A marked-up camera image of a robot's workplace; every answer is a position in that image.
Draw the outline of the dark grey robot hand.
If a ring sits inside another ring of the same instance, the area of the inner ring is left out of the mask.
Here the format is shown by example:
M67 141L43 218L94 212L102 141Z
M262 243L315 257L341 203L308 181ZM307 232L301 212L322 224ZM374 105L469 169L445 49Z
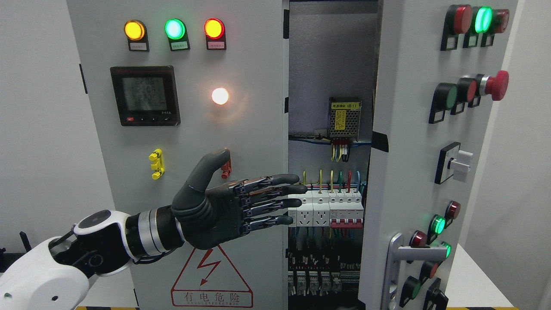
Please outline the dark grey robot hand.
M213 174L229 159L228 149L203 156L173 198L172 213L185 241L195 248L207 250L252 231L290 225L291 216L272 212L301 206L300 199L289 195L307 192L295 174L230 181L208 189Z

